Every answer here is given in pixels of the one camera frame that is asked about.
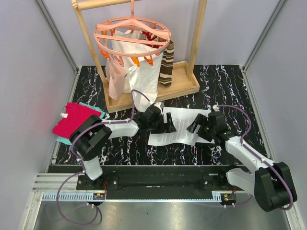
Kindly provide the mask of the white printed text sheet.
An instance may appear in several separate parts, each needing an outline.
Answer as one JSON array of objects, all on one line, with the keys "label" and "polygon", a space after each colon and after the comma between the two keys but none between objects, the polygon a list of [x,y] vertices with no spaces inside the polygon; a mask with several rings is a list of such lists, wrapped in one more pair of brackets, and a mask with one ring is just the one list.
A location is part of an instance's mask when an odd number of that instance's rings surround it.
[{"label": "white printed text sheet", "polygon": [[195,117],[191,118],[172,118],[174,126],[176,128],[175,133],[168,134],[150,134],[148,139],[148,145],[151,146],[165,146],[173,143],[182,143],[186,145],[195,146],[193,135],[187,131],[187,127],[192,124]]}]

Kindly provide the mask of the white signature form sheet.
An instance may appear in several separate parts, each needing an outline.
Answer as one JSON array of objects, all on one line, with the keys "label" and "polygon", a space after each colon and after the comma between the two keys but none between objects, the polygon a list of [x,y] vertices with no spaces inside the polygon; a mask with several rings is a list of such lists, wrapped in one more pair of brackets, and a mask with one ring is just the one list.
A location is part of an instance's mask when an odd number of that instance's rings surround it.
[{"label": "white signature form sheet", "polygon": [[211,110],[164,107],[163,112],[164,114],[170,113],[172,118],[191,118],[196,117],[198,114],[208,117]]}]

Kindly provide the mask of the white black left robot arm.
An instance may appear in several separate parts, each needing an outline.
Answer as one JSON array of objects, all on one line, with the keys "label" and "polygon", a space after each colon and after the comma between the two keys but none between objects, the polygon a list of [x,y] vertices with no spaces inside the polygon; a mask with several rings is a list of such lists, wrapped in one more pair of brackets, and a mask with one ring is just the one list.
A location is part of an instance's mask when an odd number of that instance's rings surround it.
[{"label": "white black left robot arm", "polygon": [[100,151],[113,138],[133,137],[143,132],[152,134],[175,133],[171,113],[163,114],[157,105],[149,106],[125,120],[102,120],[97,115],[87,118],[70,136],[71,151],[81,160],[87,184],[94,190],[103,186],[103,170],[100,166]]}]

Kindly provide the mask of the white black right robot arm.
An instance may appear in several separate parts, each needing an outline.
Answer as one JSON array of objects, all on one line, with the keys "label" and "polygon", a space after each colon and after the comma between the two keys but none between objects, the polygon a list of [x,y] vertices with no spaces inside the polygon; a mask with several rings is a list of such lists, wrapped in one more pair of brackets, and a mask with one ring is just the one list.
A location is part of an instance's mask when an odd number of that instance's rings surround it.
[{"label": "white black right robot arm", "polygon": [[284,162],[276,163],[255,151],[241,136],[228,128],[220,111],[207,116],[198,114],[187,127],[206,141],[214,141],[224,151],[237,158],[248,170],[233,168],[218,177],[218,185],[224,190],[239,187],[252,195],[259,207],[270,212],[282,208],[289,210],[297,201],[291,171]]}]

